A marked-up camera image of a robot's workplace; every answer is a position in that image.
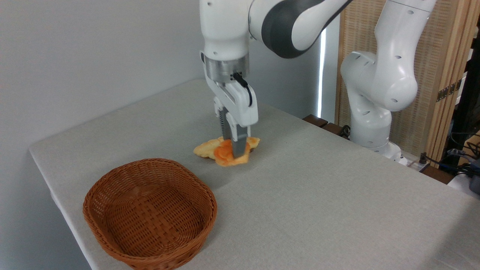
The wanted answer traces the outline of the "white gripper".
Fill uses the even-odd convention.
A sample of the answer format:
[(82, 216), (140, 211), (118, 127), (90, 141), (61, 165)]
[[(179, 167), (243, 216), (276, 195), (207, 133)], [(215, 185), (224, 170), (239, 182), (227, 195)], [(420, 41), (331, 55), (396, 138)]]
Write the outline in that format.
[(241, 75), (233, 75), (228, 82), (215, 82), (205, 77), (214, 92), (215, 114), (219, 118), (224, 140), (232, 143), (233, 158), (246, 152), (251, 127), (258, 122), (257, 96)]

